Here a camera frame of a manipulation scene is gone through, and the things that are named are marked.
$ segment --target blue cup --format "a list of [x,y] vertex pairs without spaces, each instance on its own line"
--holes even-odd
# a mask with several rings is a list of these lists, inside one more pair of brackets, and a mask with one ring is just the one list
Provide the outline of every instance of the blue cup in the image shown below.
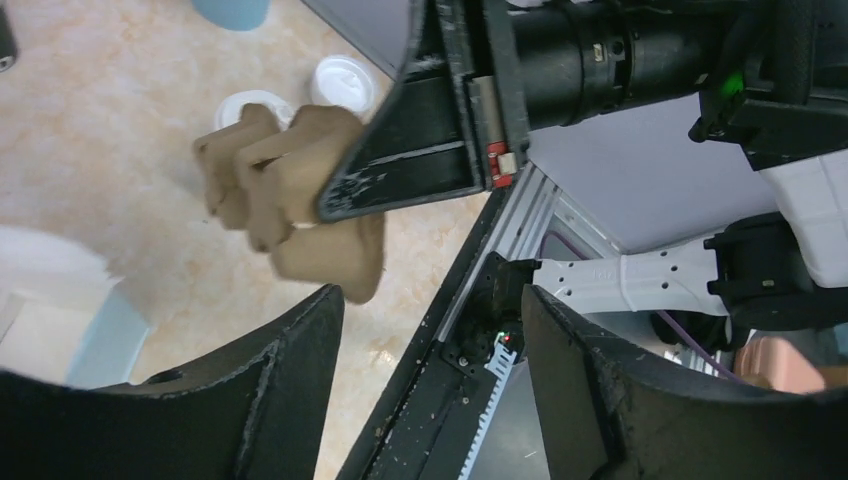
[[215,25],[244,32],[262,25],[271,0],[191,0],[191,3]]

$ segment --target green led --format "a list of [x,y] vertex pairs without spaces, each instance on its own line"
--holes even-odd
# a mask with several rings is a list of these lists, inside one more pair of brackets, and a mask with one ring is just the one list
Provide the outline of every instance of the green led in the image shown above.
[[731,74],[721,87],[721,93],[725,97],[732,97],[743,90],[745,90],[745,77],[742,76],[742,72]]

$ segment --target red component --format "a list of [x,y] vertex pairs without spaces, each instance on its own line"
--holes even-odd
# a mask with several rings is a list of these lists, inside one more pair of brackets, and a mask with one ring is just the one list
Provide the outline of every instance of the red component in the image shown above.
[[512,175],[501,175],[501,167],[498,165],[498,156],[509,153],[506,142],[492,143],[486,149],[489,157],[489,170],[492,172],[492,183],[495,188],[503,188],[512,185]]

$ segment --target white lid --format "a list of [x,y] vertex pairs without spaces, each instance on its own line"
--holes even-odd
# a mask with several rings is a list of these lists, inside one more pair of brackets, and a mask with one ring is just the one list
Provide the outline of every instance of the white lid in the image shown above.
[[265,90],[248,90],[230,95],[218,107],[218,112],[215,114],[215,130],[229,127],[241,119],[241,109],[248,103],[257,103],[264,105],[274,112],[277,120],[280,122],[280,128],[285,130],[289,128],[292,117],[294,117],[294,109],[286,103],[282,98]]
[[312,76],[312,102],[338,105],[357,115],[374,106],[377,82],[362,62],[346,55],[332,55],[318,64]]

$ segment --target marble pattern surface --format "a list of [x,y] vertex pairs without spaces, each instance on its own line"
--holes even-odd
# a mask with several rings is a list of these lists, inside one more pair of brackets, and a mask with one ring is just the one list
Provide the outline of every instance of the marble pattern surface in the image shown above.
[[[248,33],[188,0],[8,0],[21,49],[0,74],[0,222],[108,257],[151,323],[133,380],[267,323],[316,289],[274,278],[203,206],[191,142],[249,89],[307,101],[324,56],[354,49],[298,0]],[[380,76],[383,91],[390,83]],[[376,298],[348,306],[316,478],[334,478],[485,198],[392,212]]]

